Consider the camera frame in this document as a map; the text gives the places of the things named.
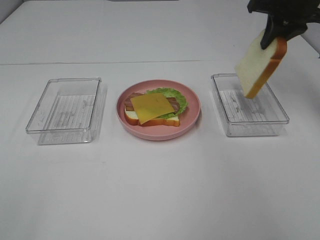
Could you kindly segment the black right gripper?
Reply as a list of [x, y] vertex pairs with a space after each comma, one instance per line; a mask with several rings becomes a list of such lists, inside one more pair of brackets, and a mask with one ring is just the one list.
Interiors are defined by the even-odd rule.
[[260, 46], [265, 50], [276, 37], [289, 41], [307, 30], [307, 24], [320, 22], [318, 0], [250, 0], [249, 13], [267, 14]]

